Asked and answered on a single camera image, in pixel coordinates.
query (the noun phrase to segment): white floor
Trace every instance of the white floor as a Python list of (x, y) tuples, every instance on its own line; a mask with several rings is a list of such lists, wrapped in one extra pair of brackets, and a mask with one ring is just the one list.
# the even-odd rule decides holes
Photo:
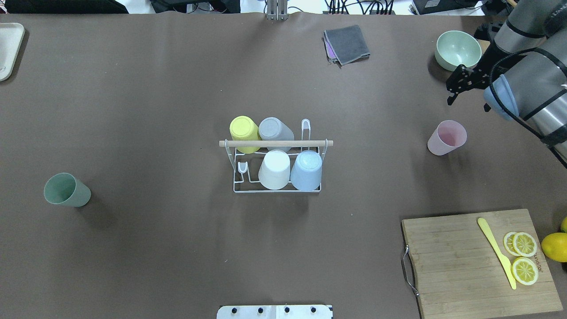
[[(155, 13), (154, 8), (150, 4), (150, 0), (116, 0), (122, 3), (130, 13)], [(349, 5), (350, 14), (361, 14), (360, 7), (356, 4), (355, 0), (346, 0), (346, 4)], [(412, 4), (412, 0), (394, 0), (393, 10), (397, 15), (410, 15), (412, 12), (409, 10), (409, 6)], [(369, 2), (362, 4), (362, 7), (366, 9)], [(264, 0), (240, 0), (240, 10), (242, 13), (246, 12), (263, 12), (264, 11)], [(327, 5), (324, 0), (287, 0), (287, 6), (298, 7), (305, 12), (320, 14), (323, 11), (327, 11)], [(290, 8), (289, 13), (298, 12), (299, 10)], [(445, 12), (439, 12), (433, 15), (484, 15), (483, 11), (478, 8), (474, 10), (469, 9), (458, 9)]]

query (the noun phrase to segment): pink cup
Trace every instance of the pink cup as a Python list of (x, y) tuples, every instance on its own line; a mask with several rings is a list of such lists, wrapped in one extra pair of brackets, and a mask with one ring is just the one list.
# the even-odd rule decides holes
[(459, 123), (452, 120), (441, 122), (427, 142), (430, 152), (435, 155), (445, 155), (459, 148), (467, 141), (467, 131)]

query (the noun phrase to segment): wooden dowel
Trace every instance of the wooden dowel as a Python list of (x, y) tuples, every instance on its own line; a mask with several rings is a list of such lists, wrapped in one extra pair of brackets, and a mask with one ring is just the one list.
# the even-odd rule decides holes
[[(327, 140), (328, 146), (333, 146), (332, 140)], [(218, 146), (225, 147), (225, 141), (218, 141)], [(228, 147), (261, 147), (266, 148), (268, 146), (274, 147), (292, 147), (292, 148), (314, 148), (314, 147), (325, 147), (325, 140), (319, 141), (227, 141)]]

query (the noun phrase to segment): whole lemon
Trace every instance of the whole lemon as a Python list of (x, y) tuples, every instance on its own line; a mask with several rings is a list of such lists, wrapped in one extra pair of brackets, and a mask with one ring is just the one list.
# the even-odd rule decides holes
[(561, 222), (561, 231), (567, 233), (567, 217)]
[(556, 262), (567, 262), (567, 233), (547, 235), (541, 242), (543, 253)]

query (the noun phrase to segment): white plate with holes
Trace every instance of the white plate with holes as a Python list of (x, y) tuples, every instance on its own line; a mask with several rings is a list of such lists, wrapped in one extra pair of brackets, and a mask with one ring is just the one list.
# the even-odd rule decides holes
[(19, 23), (0, 23), (0, 81), (12, 74), (25, 32)]
[(222, 306), (217, 319), (333, 319), (331, 305)]

